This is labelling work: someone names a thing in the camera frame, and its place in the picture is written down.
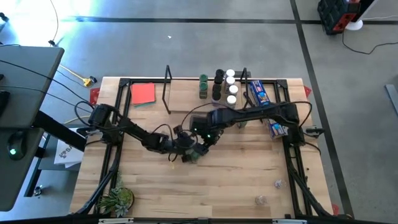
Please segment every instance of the wooden table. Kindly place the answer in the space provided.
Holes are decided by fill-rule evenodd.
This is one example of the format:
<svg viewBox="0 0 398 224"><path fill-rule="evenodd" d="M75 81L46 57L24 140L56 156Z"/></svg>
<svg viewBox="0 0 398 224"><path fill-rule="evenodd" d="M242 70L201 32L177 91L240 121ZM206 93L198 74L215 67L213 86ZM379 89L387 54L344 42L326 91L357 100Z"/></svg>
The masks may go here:
<svg viewBox="0 0 398 224"><path fill-rule="evenodd" d="M119 79L103 78L98 103L114 105ZM287 79L287 82L291 101L307 100L301 79ZM172 83L166 87L166 101L169 100L170 85ZM166 112L161 100L162 89L163 84L155 84L156 104L140 108L130 106L129 118L148 131L163 123L174 127L186 115L186 112ZM273 89L266 87L266 90L269 90L267 93L271 101L274 100ZM121 111L125 96L126 91L121 100ZM189 97L181 99L185 100L185 104L190 103ZM308 105L299 104L297 108L303 120L308 113ZM304 126L311 124L312 119L309 117ZM169 134L166 127L158 131ZM268 129L258 120L248 122L244 129L235 126L225 129L217 145L212 146L197 164L183 164L178 158L174 168L167 160L167 155L149 152L138 140L127 134L124 136L119 170L125 186L136 196L129 217L283 218L287 213L293 215L282 141L271 140ZM306 141L317 144L313 139ZM71 212L81 208L97 188L104 152L105 145L101 143L86 148L70 206ZM308 186L324 209L332 213L319 152L312 146L304 146L301 147L301 153ZM286 183L281 189L274 186L279 179ZM297 189L300 208L305 211L302 193ZM259 195L266 196L267 203L263 206L255 203Z"/></svg>

